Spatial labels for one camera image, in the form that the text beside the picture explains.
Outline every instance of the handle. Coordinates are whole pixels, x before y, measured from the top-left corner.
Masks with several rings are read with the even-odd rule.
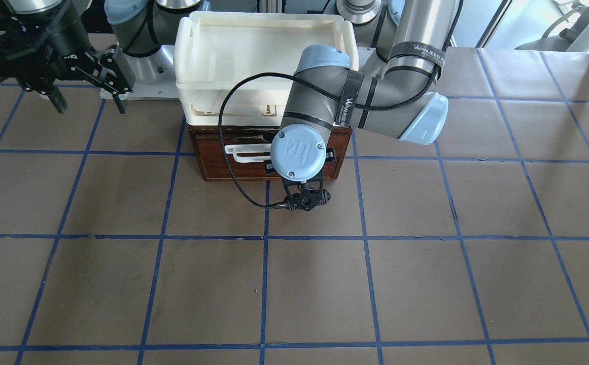
[[[269,156],[239,156],[238,153],[266,153],[269,152],[271,143],[256,144],[229,144],[224,146],[224,152],[233,154],[233,159],[241,164],[250,162],[263,162],[269,160]]]

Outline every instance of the wooden box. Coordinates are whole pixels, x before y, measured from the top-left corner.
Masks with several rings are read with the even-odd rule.
[[[271,143],[278,127],[225,126],[223,129],[225,144]],[[324,165],[324,177],[335,179],[339,176],[341,164],[349,147],[353,130],[336,127],[331,132],[328,147],[334,148],[337,160]],[[189,125],[188,134],[193,144],[197,163],[205,181],[231,180],[227,164],[224,162],[217,126]],[[239,163],[229,156],[231,167],[238,180],[281,180],[277,173],[267,175],[262,162]]]

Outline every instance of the robotic arm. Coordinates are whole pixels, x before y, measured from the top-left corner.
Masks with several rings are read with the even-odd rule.
[[[356,5],[359,0],[344,3]],[[435,141],[447,117],[447,98],[433,91],[433,83],[443,67],[442,48],[455,3],[407,0],[382,78],[350,70],[346,53],[331,46],[305,49],[294,76],[340,97],[336,100],[308,86],[292,85],[281,129],[271,144],[271,162],[267,162],[283,177],[288,194],[280,207],[311,210],[330,199],[323,189],[321,169],[332,154],[326,146],[333,123],[400,141]],[[355,111],[356,106],[362,110]]]
[[[54,81],[89,81],[111,93],[125,113],[120,95],[132,90],[134,73],[120,47],[92,47],[72,0],[0,0],[0,31],[0,78],[15,77],[23,90],[39,92],[59,113],[66,100]]]

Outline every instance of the white plastic tray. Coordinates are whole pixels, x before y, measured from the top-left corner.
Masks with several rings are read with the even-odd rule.
[[[353,27],[340,16],[194,12],[181,19],[174,63],[187,122],[216,125],[223,99],[239,81],[260,72],[291,75],[303,49],[330,44],[359,67]],[[278,125],[292,82],[265,78],[234,93],[225,125]]]

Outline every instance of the wooden drawer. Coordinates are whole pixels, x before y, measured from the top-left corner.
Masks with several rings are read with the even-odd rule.
[[[223,132],[224,141],[227,145],[271,143],[278,130],[278,127],[225,127]],[[334,128],[331,132],[328,147],[335,149],[337,161],[325,164],[325,178],[335,179],[339,176],[352,132],[353,130],[350,128]],[[206,181],[231,180],[227,164],[225,164],[222,155],[222,148],[220,148],[218,127],[189,126],[188,134],[193,143],[202,178]],[[277,173],[267,175],[262,162],[239,163],[232,156],[229,156],[229,161],[238,180],[281,180]]]

